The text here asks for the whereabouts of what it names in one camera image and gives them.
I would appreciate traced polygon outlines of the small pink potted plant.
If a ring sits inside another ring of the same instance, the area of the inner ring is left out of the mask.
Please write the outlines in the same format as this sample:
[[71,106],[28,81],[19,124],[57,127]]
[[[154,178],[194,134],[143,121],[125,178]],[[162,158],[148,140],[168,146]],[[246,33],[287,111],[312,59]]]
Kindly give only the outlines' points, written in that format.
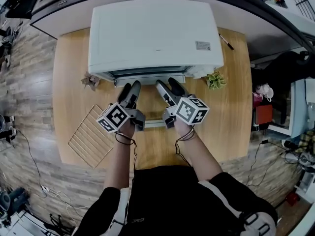
[[84,78],[81,79],[81,83],[86,87],[88,86],[92,91],[95,91],[97,86],[99,85],[100,78],[86,72]]

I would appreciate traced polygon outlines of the red book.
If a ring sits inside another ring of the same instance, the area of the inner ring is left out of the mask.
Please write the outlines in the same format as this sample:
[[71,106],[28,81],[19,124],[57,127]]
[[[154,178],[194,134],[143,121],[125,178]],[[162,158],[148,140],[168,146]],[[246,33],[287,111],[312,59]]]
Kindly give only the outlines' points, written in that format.
[[255,109],[255,124],[261,125],[272,121],[272,105],[261,105]]

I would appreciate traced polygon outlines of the black marker pen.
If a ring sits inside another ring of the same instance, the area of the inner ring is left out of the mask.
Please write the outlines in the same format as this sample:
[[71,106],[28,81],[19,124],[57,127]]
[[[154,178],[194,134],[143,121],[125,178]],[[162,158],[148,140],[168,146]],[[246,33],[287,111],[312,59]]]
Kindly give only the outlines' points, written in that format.
[[234,50],[233,46],[219,33],[219,37],[221,38],[221,40],[224,41],[224,43],[231,49]]

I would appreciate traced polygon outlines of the small green potted plant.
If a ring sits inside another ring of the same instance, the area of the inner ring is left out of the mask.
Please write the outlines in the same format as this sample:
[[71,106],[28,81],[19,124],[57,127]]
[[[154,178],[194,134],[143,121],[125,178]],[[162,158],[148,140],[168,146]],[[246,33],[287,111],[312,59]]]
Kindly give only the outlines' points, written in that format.
[[221,89],[226,85],[224,77],[219,72],[215,72],[206,76],[206,83],[209,89]]

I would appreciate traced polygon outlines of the person's right forearm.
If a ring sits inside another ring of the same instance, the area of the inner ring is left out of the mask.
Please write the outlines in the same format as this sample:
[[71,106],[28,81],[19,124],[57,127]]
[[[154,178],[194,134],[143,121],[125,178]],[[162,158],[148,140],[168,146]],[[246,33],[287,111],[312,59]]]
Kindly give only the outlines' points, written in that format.
[[199,181],[211,180],[222,173],[222,168],[217,160],[209,152],[193,127],[182,120],[175,121],[175,129],[180,137],[183,137],[185,155],[190,159],[193,169]]

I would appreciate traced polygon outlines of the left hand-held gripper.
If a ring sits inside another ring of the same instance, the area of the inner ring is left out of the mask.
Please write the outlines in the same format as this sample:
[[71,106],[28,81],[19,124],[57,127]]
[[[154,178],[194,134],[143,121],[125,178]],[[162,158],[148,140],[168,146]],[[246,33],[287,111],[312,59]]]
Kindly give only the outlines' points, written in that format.
[[[136,80],[132,85],[126,83],[121,90],[117,101],[126,99],[127,104],[136,104],[141,90],[141,83]],[[143,131],[145,127],[145,116],[137,109],[124,108],[119,103],[110,105],[96,119],[97,123],[107,132],[118,132],[120,128],[130,120],[135,125],[135,131]]]

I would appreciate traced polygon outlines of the light blue desk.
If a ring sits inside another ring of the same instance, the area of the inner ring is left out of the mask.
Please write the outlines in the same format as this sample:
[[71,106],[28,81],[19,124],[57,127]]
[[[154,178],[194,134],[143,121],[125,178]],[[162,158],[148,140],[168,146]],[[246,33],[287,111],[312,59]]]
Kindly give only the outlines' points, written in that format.
[[301,79],[291,84],[289,129],[295,138],[315,128],[315,79]]

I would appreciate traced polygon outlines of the black round wheeled device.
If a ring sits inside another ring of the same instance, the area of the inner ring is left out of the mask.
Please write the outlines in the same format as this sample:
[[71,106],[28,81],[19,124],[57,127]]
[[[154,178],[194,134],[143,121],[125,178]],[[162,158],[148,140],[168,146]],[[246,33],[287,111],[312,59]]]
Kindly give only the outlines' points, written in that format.
[[14,116],[0,115],[0,140],[5,140],[9,144],[15,139],[17,130],[14,127]]

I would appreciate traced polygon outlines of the pink box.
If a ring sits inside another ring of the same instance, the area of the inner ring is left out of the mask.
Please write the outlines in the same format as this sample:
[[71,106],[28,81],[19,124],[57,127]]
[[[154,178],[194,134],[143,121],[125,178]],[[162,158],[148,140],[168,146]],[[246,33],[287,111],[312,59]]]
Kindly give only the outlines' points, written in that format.
[[252,93],[252,94],[253,94],[253,108],[256,108],[262,103],[263,95],[256,94],[256,93]]

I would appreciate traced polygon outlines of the person's black clothing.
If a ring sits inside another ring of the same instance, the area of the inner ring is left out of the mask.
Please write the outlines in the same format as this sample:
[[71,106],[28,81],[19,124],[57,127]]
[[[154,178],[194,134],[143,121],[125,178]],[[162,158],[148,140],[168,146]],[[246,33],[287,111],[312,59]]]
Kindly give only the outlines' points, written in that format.
[[229,173],[200,183],[193,168],[137,170],[126,192],[106,187],[74,236],[240,236],[247,226],[273,235],[278,215]]

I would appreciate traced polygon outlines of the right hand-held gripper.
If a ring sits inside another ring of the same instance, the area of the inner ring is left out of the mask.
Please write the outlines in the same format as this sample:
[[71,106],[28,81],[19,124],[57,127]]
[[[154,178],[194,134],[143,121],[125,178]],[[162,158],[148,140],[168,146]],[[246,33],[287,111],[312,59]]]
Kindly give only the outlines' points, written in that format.
[[174,127],[178,119],[187,125],[197,125],[203,122],[209,112],[209,107],[199,98],[192,98],[189,92],[174,78],[168,79],[169,88],[163,81],[156,81],[156,88],[169,105],[163,113],[162,119],[166,128]]

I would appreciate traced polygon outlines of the white long bar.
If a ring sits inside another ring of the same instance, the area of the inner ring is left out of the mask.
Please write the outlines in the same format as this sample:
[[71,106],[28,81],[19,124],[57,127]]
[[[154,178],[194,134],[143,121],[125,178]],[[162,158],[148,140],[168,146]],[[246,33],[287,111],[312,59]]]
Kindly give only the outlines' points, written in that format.
[[166,121],[163,119],[154,119],[154,120],[146,120],[144,128],[158,128],[158,127],[165,127],[170,128],[172,126],[169,126],[166,124]]

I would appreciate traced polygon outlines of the gold wire oven rack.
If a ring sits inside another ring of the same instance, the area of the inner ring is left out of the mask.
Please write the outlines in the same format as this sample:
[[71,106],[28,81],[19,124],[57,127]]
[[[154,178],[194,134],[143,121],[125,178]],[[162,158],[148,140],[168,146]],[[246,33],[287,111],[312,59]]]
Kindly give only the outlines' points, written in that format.
[[114,146],[113,136],[96,121],[101,113],[102,109],[94,104],[68,142],[69,148],[93,169],[100,165]]

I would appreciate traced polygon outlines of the pink white plush toy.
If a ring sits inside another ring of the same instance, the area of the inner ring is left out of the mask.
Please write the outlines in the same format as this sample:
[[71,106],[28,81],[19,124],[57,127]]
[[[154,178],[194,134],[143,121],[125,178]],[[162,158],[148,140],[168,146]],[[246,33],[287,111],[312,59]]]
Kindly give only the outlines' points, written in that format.
[[270,86],[268,84],[257,85],[255,88],[255,92],[260,95],[265,95],[270,90]]

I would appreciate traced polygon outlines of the person's left forearm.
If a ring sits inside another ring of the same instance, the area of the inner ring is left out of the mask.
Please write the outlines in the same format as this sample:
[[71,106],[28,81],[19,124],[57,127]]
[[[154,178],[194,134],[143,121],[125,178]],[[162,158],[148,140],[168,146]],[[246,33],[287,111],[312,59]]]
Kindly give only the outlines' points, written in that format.
[[115,136],[116,141],[109,157],[110,163],[105,174],[104,188],[129,187],[130,147],[134,131],[134,125],[128,120]]

